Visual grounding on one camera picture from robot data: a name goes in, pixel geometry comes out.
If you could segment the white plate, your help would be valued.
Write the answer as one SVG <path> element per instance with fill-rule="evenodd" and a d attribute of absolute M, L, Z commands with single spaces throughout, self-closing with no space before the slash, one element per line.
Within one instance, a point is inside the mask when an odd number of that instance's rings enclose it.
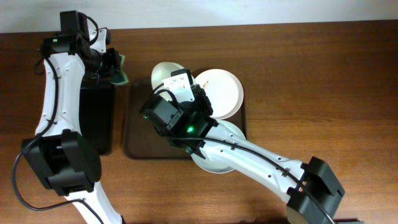
<path fill-rule="evenodd" d="M 152 70 L 151 85 L 155 93 L 169 90 L 178 103 L 194 101 L 192 85 L 196 84 L 194 77 L 174 62 L 160 62 Z"/>
<path fill-rule="evenodd" d="M 240 109 L 244 90 L 239 79 L 223 69 L 209 69 L 199 74 L 195 81 L 204 89 L 210 100 L 214 119 L 227 119 Z"/>

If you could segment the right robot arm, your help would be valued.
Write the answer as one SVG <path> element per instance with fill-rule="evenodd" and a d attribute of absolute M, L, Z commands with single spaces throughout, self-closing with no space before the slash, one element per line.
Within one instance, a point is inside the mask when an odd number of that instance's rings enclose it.
<path fill-rule="evenodd" d="M 141 114 L 171 146 L 208 172 L 236 170 L 267 187 L 286 204 L 291 223 L 333 223 L 345 191 L 325 161 L 304 163 L 268 151 L 226 121 L 243 103 L 243 86 L 234 75 L 154 70 L 151 85 Z"/>

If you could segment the green scrubbing sponge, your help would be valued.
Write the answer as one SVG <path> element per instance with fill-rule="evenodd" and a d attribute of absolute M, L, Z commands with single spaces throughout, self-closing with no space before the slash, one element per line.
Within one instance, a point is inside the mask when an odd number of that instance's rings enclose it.
<path fill-rule="evenodd" d="M 124 71 L 124 62 L 125 62 L 125 56 L 120 55 L 119 56 L 119 62 L 116 64 L 115 71 L 111 75 L 110 83 L 113 85 L 127 85 L 129 83 L 129 79 L 126 75 L 126 72 Z"/>

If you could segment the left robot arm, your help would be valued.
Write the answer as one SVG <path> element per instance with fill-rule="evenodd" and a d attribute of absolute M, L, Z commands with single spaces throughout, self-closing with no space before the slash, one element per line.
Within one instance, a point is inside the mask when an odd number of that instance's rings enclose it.
<path fill-rule="evenodd" d="M 78 11 L 60 13 L 61 30 L 40 47 L 46 83 L 41 119 L 32 139 L 16 157 L 25 157 L 47 190 L 65 201 L 50 210 L 73 204 L 87 223 L 124 223 L 100 182 L 101 160 L 80 128 L 80 88 L 83 79 L 107 78 L 114 85 L 128 83 L 124 56 L 107 48 L 111 34 Z"/>

